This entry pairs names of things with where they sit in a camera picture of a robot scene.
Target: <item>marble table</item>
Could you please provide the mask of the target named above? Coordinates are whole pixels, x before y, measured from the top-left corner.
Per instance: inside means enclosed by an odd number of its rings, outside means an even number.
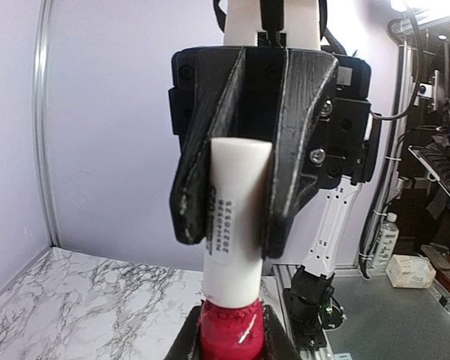
[[[202,274],[50,249],[0,295],[0,359],[166,354],[203,299]],[[281,314],[273,277],[262,300]]]

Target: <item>bottle label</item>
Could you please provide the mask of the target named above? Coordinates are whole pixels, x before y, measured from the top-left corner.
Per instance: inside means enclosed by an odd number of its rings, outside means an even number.
[[[233,221],[233,201],[217,196],[217,189],[210,186],[206,251],[219,263],[228,263],[230,259]]]

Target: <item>white box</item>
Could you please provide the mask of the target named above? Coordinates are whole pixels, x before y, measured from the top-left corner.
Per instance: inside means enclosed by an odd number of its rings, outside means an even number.
[[[428,289],[437,273],[425,257],[394,255],[385,270],[393,287]]]

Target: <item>plastic bottle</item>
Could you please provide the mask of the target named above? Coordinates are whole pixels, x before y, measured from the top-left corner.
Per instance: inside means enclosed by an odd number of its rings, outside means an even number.
[[[375,269],[385,268],[392,257],[399,233],[398,226],[395,223],[396,220],[397,215],[389,212],[387,214],[387,220],[380,227],[376,251],[372,261],[372,267]]]

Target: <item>white bottle cap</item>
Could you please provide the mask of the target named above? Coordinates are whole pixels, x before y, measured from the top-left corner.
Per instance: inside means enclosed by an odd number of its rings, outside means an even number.
[[[259,296],[265,184],[272,144],[211,140],[208,235],[203,292],[222,308],[244,308]]]
[[[393,212],[389,212],[387,214],[387,221],[390,221],[391,223],[394,223],[397,221],[397,214],[394,214]]]

